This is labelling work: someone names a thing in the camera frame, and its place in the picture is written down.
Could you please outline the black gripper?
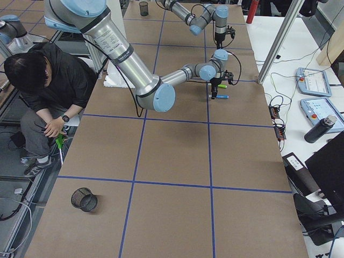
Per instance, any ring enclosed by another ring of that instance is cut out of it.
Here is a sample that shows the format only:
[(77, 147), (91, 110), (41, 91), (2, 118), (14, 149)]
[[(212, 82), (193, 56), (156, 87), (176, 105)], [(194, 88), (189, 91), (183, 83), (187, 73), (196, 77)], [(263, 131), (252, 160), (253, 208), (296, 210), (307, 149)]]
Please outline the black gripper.
[(211, 99), (215, 99), (218, 93), (218, 85), (222, 83), (222, 78), (214, 77), (210, 79), (210, 83), (211, 83)]
[(225, 33), (214, 33), (214, 39), (217, 42), (217, 49), (223, 48), (223, 41), (225, 40)]

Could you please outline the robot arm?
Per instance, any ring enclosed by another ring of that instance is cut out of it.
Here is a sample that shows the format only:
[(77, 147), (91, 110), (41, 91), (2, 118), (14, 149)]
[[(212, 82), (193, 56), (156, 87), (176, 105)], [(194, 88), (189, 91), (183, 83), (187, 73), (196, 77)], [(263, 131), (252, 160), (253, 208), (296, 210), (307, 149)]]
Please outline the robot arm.
[(93, 38), (109, 60), (135, 87), (135, 98), (143, 109), (166, 112), (175, 103), (174, 86), (194, 77), (211, 83), (211, 98), (225, 75), (228, 53), (218, 48), (207, 63), (187, 64), (164, 76), (152, 74), (133, 46), (111, 19), (105, 1), (45, 1), (45, 23), (60, 31), (81, 33)]
[(213, 40), (217, 49), (224, 48), (223, 41), (226, 36), (230, 34), (230, 27), (227, 26), (227, 19), (229, 15), (229, 8), (227, 5), (201, 5), (203, 13), (196, 16), (192, 11), (186, 9), (178, 1), (156, 1), (161, 3), (162, 7), (174, 13), (179, 19), (183, 20), (188, 26), (193, 35), (199, 35), (209, 23), (213, 23)]

